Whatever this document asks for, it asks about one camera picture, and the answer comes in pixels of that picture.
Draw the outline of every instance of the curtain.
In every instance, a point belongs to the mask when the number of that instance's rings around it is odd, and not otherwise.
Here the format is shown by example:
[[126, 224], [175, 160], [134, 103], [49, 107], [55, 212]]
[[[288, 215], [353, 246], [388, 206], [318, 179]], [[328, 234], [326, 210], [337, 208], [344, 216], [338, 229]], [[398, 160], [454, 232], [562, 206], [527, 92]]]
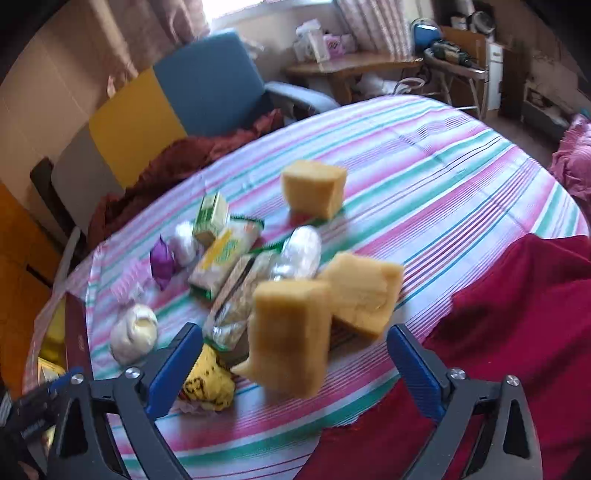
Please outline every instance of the curtain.
[[115, 89], [177, 48], [209, 34], [202, 0], [87, 1]]
[[336, 3], [363, 50], [390, 52], [399, 60], [413, 56], [402, 0], [336, 0]]

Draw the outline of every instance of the red blanket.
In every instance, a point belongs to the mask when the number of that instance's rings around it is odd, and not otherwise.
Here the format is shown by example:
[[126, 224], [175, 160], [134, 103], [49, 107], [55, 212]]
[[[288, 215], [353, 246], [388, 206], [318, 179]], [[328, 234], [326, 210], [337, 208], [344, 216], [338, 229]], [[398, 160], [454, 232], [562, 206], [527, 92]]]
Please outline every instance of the red blanket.
[[[590, 259], [586, 237], [526, 235], [453, 296], [452, 312], [424, 342], [472, 378], [521, 379], [546, 480], [562, 478], [591, 439]], [[399, 381], [355, 424], [324, 431], [297, 479], [400, 478], [432, 428]], [[472, 428], [446, 478], [459, 478], [475, 433]]]
[[88, 228], [89, 249], [121, 230], [139, 212], [183, 180], [283, 125], [283, 114], [275, 109], [260, 117], [250, 130], [239, 129], [213, 138], [187, 137], [172, 143], [150, 162], [135, 185], [125, 189], [123, 197], [107, 195], [100, 201]]

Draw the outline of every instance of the striped tablecloth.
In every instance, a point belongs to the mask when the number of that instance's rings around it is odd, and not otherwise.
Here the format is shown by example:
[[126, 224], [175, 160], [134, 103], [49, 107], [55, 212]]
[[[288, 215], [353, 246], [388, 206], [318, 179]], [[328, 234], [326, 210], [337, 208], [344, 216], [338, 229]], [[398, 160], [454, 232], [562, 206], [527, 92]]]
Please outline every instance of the striped tablecloth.
[[[345, 207], [329, 223], [290, 217], [279, 175], [294, 160], [347, 168]], [[120, 368], [109, 352], [118, 308], [109, 287], [126, 264], [146, 259], [162, 235], [193, 219], [205, 193], [220, 190], [233, 213], [265, 218], [264, 241], [313, 222], [323, 240], [322, 261], [353, 250], [405, 265], [394, 318], [424, 339], [450, 308], [453, 292], [478, 278], [514, 240], [588, 234], [571, 197], [540, 165], [483, 123], [442, 103], [396, 96], [357, 103], [267, 135], [170, 191], [112, 236], [68, 280], [86, 300], [96, 378]], [[187, 273], [149, 299], [166, 345], [207, 306], [189, 293]], [[35, 353], [58, 292], [37, 319]], [[33, 363], [28, 385], [34, 383]], [[233, 407], [221, 414], [178, 410], [157, 421], [193, 478], [291, 479], [314, 450], [324, 427], [350, 423], [392, 387], [397, 373], [383, 342], [371, 346], [335, 332], [330, 368], [309, 400], [280, 398], [238, 380]], [[130, 472], [143, 473], [124, 430], [114, 435]]]

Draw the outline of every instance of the yellow snack package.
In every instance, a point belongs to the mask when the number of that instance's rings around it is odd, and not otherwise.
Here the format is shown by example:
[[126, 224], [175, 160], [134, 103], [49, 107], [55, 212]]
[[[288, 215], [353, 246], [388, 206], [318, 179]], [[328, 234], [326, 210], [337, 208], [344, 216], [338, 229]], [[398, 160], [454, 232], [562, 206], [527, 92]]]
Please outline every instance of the yellow snack package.
[[234, 389], [232, 374], [215, 350], [204, 343], [201, 355], [183, 384], [181, 398], [201, 402], [204, 410], [220, 411], [232, 404]]

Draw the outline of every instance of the floor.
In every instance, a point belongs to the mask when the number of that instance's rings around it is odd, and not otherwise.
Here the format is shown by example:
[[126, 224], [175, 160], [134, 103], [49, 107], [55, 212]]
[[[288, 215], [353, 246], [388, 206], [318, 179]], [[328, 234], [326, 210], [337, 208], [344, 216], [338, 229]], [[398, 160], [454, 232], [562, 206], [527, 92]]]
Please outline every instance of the floor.
[[488, 118], [485, 123], [536, 159], [544, 168], [550, 166], [552, 153], [558, 150], [558, 143], [516, 120], [498, 116]]

